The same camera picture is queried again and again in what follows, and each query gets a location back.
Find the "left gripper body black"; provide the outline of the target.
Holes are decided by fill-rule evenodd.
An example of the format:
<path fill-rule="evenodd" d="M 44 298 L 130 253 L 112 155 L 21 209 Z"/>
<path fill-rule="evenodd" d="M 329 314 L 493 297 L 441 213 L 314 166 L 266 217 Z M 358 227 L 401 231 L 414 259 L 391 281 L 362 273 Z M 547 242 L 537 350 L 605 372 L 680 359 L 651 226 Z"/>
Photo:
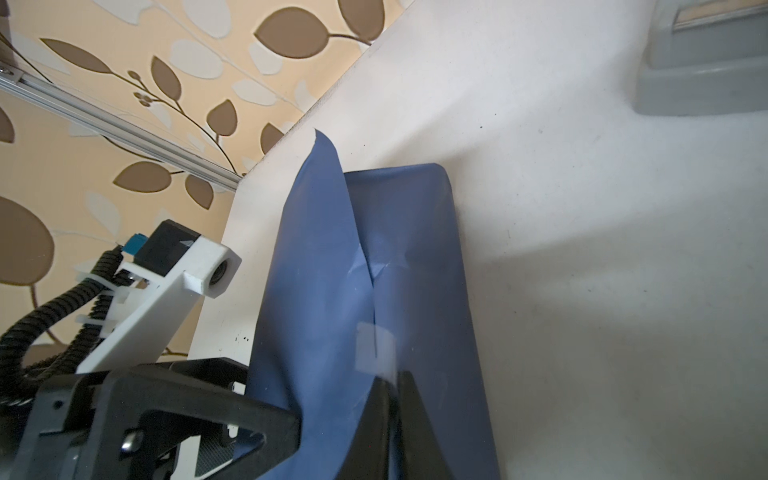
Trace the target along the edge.
<path fill-rule="evenodd" d="M 227 358 L 145 364 L 62 375 L 38 390 L 12 479 L 168 479 L 180 444 L 226 434 L 252 447 L 215 479 L 257 479 L 300 444 L 298 415 L 234 392 L 245 365 Z"/>

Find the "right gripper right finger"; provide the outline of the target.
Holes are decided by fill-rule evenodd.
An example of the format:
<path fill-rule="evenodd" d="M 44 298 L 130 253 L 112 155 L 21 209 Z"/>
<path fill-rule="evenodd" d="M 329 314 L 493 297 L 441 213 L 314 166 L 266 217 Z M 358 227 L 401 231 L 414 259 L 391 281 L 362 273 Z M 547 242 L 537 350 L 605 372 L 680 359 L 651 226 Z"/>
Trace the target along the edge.
<path fill-rule="evenodd" d="M 409 371 L 397 376 L 395 459 L 399 479 L 454 479 Z"/>

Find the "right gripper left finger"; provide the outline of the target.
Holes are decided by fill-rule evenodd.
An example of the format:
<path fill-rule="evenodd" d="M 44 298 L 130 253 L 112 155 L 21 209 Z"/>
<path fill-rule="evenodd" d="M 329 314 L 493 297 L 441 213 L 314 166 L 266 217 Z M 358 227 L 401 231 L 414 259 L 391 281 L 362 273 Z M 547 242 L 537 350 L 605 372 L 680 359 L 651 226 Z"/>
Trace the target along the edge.
<path fill-rule="evenodd" d="M 393 429 L 391 384 L 376 377 L 336 480 L 387 480 Z"/>

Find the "light blue wrapping paper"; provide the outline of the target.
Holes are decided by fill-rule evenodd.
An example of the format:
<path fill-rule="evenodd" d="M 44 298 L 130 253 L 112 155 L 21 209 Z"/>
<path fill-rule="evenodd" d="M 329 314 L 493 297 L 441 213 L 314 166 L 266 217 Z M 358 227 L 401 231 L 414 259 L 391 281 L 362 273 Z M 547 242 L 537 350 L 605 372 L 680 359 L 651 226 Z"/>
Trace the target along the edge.
<path fill-rule="evenodd" d="M 301 419 L 271 479 L 334 479 L 373 380 L 413 374 L 454 479 L 500 475 L 453 192 L 437 164 L 344 172 L 322 133 L 284 204 L 246 393 Z"/>

